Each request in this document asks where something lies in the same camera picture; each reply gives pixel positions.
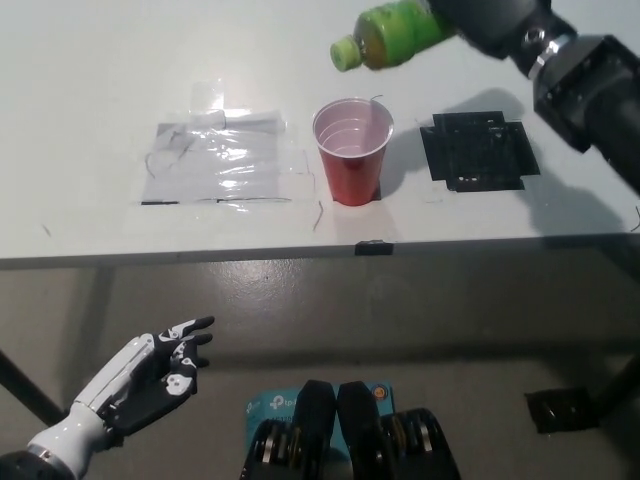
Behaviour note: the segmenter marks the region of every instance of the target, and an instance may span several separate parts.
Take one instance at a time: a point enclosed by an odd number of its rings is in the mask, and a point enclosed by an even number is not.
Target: cup rim
[[[331,152],[329,150],[327,150],[326,148],[324,148],[320,142],[318,141],[318,136],[316,135],[316,122],[318,121],[318,117],[320,116],[321,113],[323,113],[325,110],[328,110],[329,108],[338,105],[340,103],[346,103],[346,102],[356,102],[356,103],[366,103],[369,105],[372,104],[377,104],[378,107],[380,107],[384,112],[387,113],[387,115],[389,116],[389,119],[391,120],[391,125],[389,125],[389,132],[387,133],[387,138],[384,140],[384,142],[382,142],[382,144],[374,149],[371,150],[367,153],[362,153],[359,155],[337,155],[334,152]],[[344,160],[358,160],[358,159],[362,159],[365,157],[368,157],[370,155],[373,155],[374,153],[379,152],[380,150],[382,150],[383,148],[385,148],[388,144],[389,144],[389,140],[391,140],[391,137],[393,136],[393,132],[395,130],[395,122],[393,120],[393,116],[391,115],[391,112],[389,111],[389,109],[387,107],[385,107],[384,105],[382,105],[380,102],[377,102],[375,100],[369,100],[366,98],[361,98],[361,97],[349,97],[349,98],[341,98],[339,100],[334,100],[331,103],[326,104],[324,107],[322,107],[320,110],[318,110],[315,115],[313,116],[313,124],[312,124],[312,131],[313,131],[313,138],[316,141],[316,145],[318,146],[318,148],[320,150],[322,150],[323,152],[331,155],[332,157],[336,157],[336,158],[340,158],[340,159],[344,159]]]

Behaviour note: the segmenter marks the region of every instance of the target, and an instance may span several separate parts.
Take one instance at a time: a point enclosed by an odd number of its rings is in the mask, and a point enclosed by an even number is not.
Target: green bottle cap
[[[362,54],[353,35],[348,35],[331,45],[331,60],[341,72],[362,65]]]

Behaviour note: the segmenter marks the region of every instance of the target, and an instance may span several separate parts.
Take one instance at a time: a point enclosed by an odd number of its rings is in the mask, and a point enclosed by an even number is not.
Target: white table
[[[348,74],[328,48],[377,0],[13,0],[0,19],[0,266],[114,265],[344,254],[384,240],[395,252],[466,242],[595,242],[629,235],[637,196],[597,152],[574,153],[532,111],[510,62],[454,39],[402,68]],[[582,32],[640,52],[640,3],[557,0]],[[227,105],[280,109],[316,176],[313,199],[239,214],[216,205],[141,207],[141,162],[158,123],[188,109],[192,86],[224,79]],[[397,135],[384,199],[331,202],[311,135],[314,111],[373,97]],[[456,110],[521,119],[542,175],[523,192],[456,195],[431,181],[417,123]]]

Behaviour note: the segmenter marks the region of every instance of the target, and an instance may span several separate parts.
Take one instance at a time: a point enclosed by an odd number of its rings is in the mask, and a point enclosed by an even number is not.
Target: white robotic hand
[[[94,452],[121,445],[197,392],[198,368],[208,365],[197,347],[213,337],[193,333],[213,322],[190,320],[131,340],[76,397],[67,418],[36,435],[28,451],[65,478],[82,478]]]

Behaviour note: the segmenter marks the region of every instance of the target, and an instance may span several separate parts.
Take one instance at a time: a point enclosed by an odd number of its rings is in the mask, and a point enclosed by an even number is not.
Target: table leg
[[[593,398],[598,418],[603,418],[640,388],[640,354],[633,357],[604,389]]]
[[[1,350],[0,385],[49,427],[65,417],[62,409],[45,395]]]

